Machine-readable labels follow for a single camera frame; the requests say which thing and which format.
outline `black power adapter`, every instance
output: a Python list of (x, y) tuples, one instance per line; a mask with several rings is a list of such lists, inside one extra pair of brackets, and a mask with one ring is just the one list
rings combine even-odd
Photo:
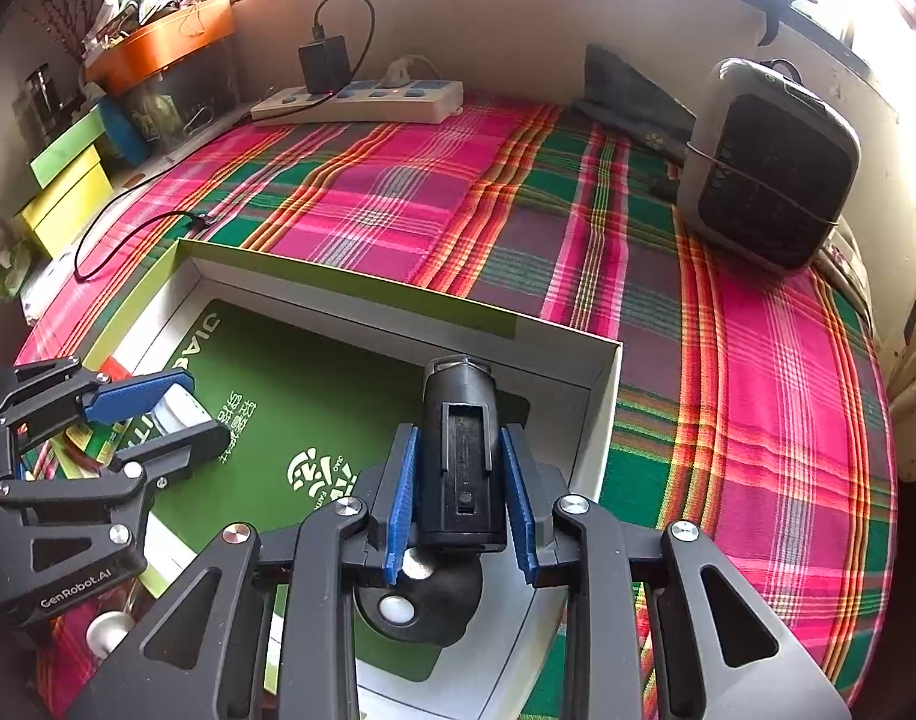
[(325, 28), (316, 23), (311, 29), (314, 42), (298, 49), (298, 61), (309, 95), (338, 92), (351, 83), (351, 65), (344, 35), (325, 37)]

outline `orange tray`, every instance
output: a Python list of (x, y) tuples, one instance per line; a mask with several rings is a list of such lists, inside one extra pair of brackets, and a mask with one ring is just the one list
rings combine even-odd
[(122, 95), (160, 70), (234, 33), (230, 0), (207, 0), (143, 26), (85, 69), (109, 95)]

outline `black cable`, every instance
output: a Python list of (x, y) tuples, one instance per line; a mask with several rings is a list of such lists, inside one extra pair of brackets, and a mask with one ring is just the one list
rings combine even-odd
[[(318, 5), (318, 7), (315, 8), (315, 17), (314, 17), (313, 24), (312, 24), (312, 33), (317, 34), (318, 31), (321, 30), (322, 25), (319, 22), (318, 17), (321, 13), (322, 6), (324, 6), (325, 3), (328, 1), (331, 1), (331, 0), (322, 0), (320, 4)], [(354, 69), (351, 71), (351, 79), (354, 79), (354, 76), (358, 74), (358, 71), (361, 69), (361, 66), (364, 64), (365, 57), (368, 56), (368, 49), (372, 47), (372, 40), (375, 37), (375, 22), (376, 22), (375, 6), (372, 4), (371, 0), (361, 0), (361, 1), (363, 1), (365, 5), (368, 5), (368, 11), (369, 11), (370, 18), (372, 19), (372, 22), (370, 23), (370, 27), (368, 30), (368, 39), (365, 41), (365, 47), (361, 50), (361, 56), (358, 57), (358, 61), (355, 64)], [(262, 122), (262, 123), (268, 122), (270, 119), (281, 119), (285, 116), (292, 116), (293, 114), (296, 114), (296, 113), (301, 113), (303, 111), (311, 110), (312, 108), (317, 108), (319, 105), (323, 105), (324, 103), (327, 103), (328, 100), (331, 100), (332, 98), (334, 98), (335, 95), (338, 95), (339, 92), (341, 92), (341, 89), (335, 89), (332, 92), (328, 93), (328, 95), (326, 95), (325, 97), (321, 98), (320, 100), (315, 100), (314, 103), (303, 105), (303, 107), (301, 108), (293, 109), (286, 113), (275, 114), (274, 116), (269, 116), (264, 119), (253, 119), (252, 115), (249, 112), (245, 114), (245, 116), (243, 116), (237, 122), (234, 122), (234, 124), (232, 124), (231, 127), (227, 129), (227, 132), (231, 132), (232, 130), (238, 127), (242, 127), (243, 124), (248, 124), (248, 122), (256, 122), (256, 121)], [(139, 233), (145, 227), (151, 224), (154, 224), (156, 221), (160, 221), (160, 220), (163, 220), (164, 218), (169, 218), (169, 217), (187, 217), (187, 218), (190, 218), (193, 223), (200, 224), (204, 228), (210, 227), (210, 225), (212, 225), (212, 223), (215, 222), (213, 218), (207, 217), (206, 215), (195, 214), (191, 211), (181, 211), (178, 209), (173, 210), (173, 211), (165, 211), (160, 214), (155, 214), (152, 218), (147, 218), (147, 220), (144, 220), (143, 223), (140, 223), (138, 227), (128, 230), (128, 235), (125, 235), (125, 237), (123, 237), (123, 239), (120, 240), (120, 242), (118, 242), (118, 245), (116, 245), (116, 247), (114, 247), (114, 249), (111, 250), (111, 252), (109, 252), (109, 255), (107, 255), (106, 258), (104, 258), (104, 260), (101, 260), (101, 263), (99, 263), (98, 266), (95, 266), (95, 268), (91, 269), (91, 271), (87, 272), (87, 274), (82, 274), (82, 271), (80, 271), (80, 257), (82, 256), (82, 247), (85, 245), (85, 241), (87, 240), (88, 236), (91, 234), (91, 231), (94, 229), (95, 224), (98, 223), (98, 220), (107, 212), (107, 210), (109, 210), (109, 208), (112, 205), (114, 205), (114, 203), (116, 203), (120, 199), (123, 199), (123, 197), (128, 196), (128, 194), (132, 193), (133, 191), (137, 189), (141, 189), (144, 186), (147, 186), (149, 183), (152, 183), (152, 181), (157, 181), (162, 176), (168, 175), (168, 173), (170, 173), (172, 170), (175, 170), (176, 167), (178, 167), (178, 165), (181, 165), (181, 163), (183, 163), (186, 159), (188, 159), (188, 157), (191, 157), (194, 154), (197, 154), (202, 148), (204, 148), (207, 145), (208, 143), (203, 143), (202, 146), (198, 146), (195, 149), (195, 151), (189, 151), (185, 156), (181, 157), (181, 159), (179, 159), (178, 162), (171, 165), (171, 167), (167, 167), (165, 170), (162, 170), (161, 172), (157, 172), (154, 175), (149, 176), (148, 178), (145, 178), (139, 181), (134, 186), (128, 187), (127, 191), (123, 191), (123, 193), (121, 194), (116, 194), (116, 196), (114, 196), (111, 200), (107, 201), (104, 204), (104, 206), (101, 206), (101, 210), (99, 210), (98, 214), (95, 215), (95, 218), (92, 218), (91, 223), (87, 226), (87, 229), (85, 230), (85, 234), (82, 235), (82, 237), (80, 238), (80, 241), (77, 242), (77, 247), (75, 247), (74, 276), (75, 276), (75, 281), (77, 281), (77, 283), (83, 284), (86, 281), (90, 281), (101, 271), (104, 271), (104, 268), (107, 267), (107, 264), (109, 264), (109, 262), (111, 262), (111, 260), (114, 259), (114, 256), (119, 251), (121, 251), (123, 247), (125, 247), (125, 244), (128, 241), (133, 239), (133, 237), (137, 235), (137, 233)]]

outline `plaid tablecloth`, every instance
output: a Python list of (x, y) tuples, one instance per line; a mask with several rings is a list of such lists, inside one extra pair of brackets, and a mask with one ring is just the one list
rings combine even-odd
[[(700, 522), (849, 698), (882, 624), (893, 557), (894, 464), (874, 353), (814, 272), (774, 281), (690, 237), (648, 194), (668, 170), (570, 111), (514, 100), (472, 98), (437, 127), (248, 125), (138, 200), (85, 269), (151, 215), (194, 209), (219, 218), (203, 236), (215, 242), (620, 338), (601, 503), (646, 526)], [(186, 229), (164, 220), (94, 281), (68, 283), (20, 361), (89, 348)], [(654, 712), (645, 620), (639, 598)], [(559, 637), (527, 713), (556, 714), (562, 656)], [(80, 679), (78, 664), (45, 669), (59, 712), (66, 695), (53, 686)]]

